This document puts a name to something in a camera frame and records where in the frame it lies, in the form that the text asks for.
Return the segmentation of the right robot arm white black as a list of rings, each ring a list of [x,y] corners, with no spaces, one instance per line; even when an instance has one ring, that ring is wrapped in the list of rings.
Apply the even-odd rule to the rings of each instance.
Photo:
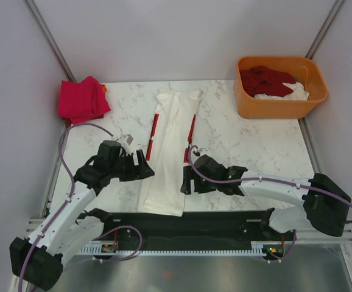
[[[225,167],[208,155],[201,155],[193,165],[183,168],[182,193],[215,190],[229,196],[258,196],[288,203],[290,206],[285,209],[271,207],[265,211],[260,232],[269,240],[288,231],[309,228],[341,237],[351,203],[351,198],[321,173],[302,179],[260,175],[245,167]]]

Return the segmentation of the white t-shirt red print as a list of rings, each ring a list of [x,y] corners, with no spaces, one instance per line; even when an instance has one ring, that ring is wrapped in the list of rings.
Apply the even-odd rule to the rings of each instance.
[[[183,167],[188,164],[201,98],[201,91],[159,91],[146,153],[146,161],[155,175],[142,180],[137,211],[182,215],[185,208],[185,194],[181,192]]]

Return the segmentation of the aluminium rail frame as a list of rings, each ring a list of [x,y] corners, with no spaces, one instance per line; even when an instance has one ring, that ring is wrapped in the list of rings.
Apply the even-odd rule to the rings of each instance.
[[[283,234],[265,225],[261,220],[241,217],[200,218],[200,217],[162,217],[153,214],[122,214],[104,224],[104,232],[115,227],[129,225],[137,228],[145,241],[181,240],[192,242],[197,239],[222,239],[236,242],[289,242],[295,237],[301,242],[311,243],[349,243],[352,232],[349,229],[314,229],[313,226]]]

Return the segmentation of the orange plastic bin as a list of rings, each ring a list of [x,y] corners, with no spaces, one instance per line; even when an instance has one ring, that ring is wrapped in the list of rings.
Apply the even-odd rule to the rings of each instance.
[[[245,119],[301,119],[328,98],[328,87],[308,58],[247,56],[237,63],[234,96]]]

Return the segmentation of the folded pink t-shirt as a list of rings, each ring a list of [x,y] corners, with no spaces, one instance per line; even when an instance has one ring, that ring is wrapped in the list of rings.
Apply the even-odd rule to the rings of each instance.
[[[81,82],[61,82],[57,113],[65,125],[101,119],[111,111],[100,84],[92,76]]]

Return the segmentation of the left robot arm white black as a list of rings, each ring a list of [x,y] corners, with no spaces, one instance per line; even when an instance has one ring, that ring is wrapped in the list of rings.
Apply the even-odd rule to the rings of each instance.
[[[70,259],[92,240],[113,236],[111,213],[88,210],[112,179],[137,181],[154,176],[142,150],[129,153],[128,144],[118,139],[103,141],[97,154],[71,174],[71,188],[44,221],[25,238],[15,238],[9,247],[12,273],[18,291],[27,282],[50,290]]]

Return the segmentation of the dark red t-shirt in bin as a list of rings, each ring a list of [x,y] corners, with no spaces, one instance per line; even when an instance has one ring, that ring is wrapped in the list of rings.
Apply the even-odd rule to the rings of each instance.
[[[258,94],[284,97],[293,93],[293,90],[284,84],[296,84],[297,82],[289,73],[276,71],[265,66],[240,70],[240,75],[243,89],[251,97]]]

